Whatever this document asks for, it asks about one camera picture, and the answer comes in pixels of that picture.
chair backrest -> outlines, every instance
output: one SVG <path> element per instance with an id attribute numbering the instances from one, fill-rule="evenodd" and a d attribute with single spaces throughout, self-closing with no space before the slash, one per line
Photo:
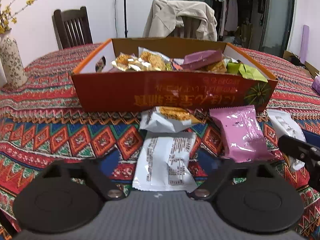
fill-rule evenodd
<path id="1" fill-rule="evenodd" d="M 184 27 L 175 27 L 169 36 L 196 39 L 196 30 L 199 28 L 201 20 L 187 16 L 182 16 L 182 20 Z"/>
<path id="2" fill-rule="evenodd" d="M 53 18 L 62 47 L 70 48 L 92 43 L 87 8 L 80 10 L 55 10 Z"/>

purple snack package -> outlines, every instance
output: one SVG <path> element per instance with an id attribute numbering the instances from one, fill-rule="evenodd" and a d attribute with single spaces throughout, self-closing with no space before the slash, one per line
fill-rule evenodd
<path id="1" fill-rule="evenodd" d="M 320 95 L 320 76 L 316 76 L 312 83 L 312 88 Z"/>
<path id="2" fill-rule="evenodd" d="M 210 109 L 210 116 L 221 129 L 225 157 L 235 162 L 272 160 L 254 106 Z"/>
<path id="3" fill-rule="evenodd" d="M 222 61 L 221 50 L 204 50 L 185 55 L 181 67 L 184 70 L 195 70 L 218 61 Z"/>

patterned tablecloth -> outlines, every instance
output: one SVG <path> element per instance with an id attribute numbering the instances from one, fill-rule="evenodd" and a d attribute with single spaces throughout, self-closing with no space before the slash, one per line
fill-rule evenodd
<path id="1" fill-rule="evenodd" d="M 131 188 L 145 136 L 138 131 L 139 113 L 84 112 L 70 76 L 70 71 L 97 46 L 65 49 L 41 57 L 26 68 L 29 78 L 25 85 L 14 91 L 0 91 L 0 208 L 13 223 L 15 196 L 57 158 L 74 162 L 105 154 L 119 155 L 112 179 L 125 192 Z M 311 76 L 281 58 L 252 50 L 245 52 L 279 79 L 268 106 L 288 111 L 301 127 L 320 134 L 320 96 L 311 88 Z M 208 120 L 207 112 L 196 110 L 194 114 Z M 268 150 L 279 160 L 276 170 L 304 201 L 305 212 L 296 230 L 310 239 L 320 239 L 320 194 L 308 186 L 309 174 L 304 168 L 289 172 L 266 112 L 258 113 L 257 120 Z M 189 169 L 200 183 L 207 175 L 198 164 L 197 153 L 219 155 L 222 143 L 212 125 L 196 125 L 192 130 L 197 140 Z M 0 239 L 10 238 L 3 229 L 0 233 Z"/>

green snack package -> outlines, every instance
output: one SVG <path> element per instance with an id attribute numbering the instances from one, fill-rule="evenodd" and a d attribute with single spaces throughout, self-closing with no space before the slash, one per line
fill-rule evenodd
<path id="1" fill-rule="evenodd" d="M 240 72 L 244 78 L 268 82 L 258 69 L 243 63 L 228 63 L 227 72 L 232 74 Z"/>

vase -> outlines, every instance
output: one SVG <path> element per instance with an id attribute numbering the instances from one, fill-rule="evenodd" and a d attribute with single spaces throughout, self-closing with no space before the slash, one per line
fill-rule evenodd
<path id="1" fill-rule="evenodd" d="M 18 88 L 27 81 L 16 40 L 10 31 L 0 35 L 0 59 L 9 87 Z"/>

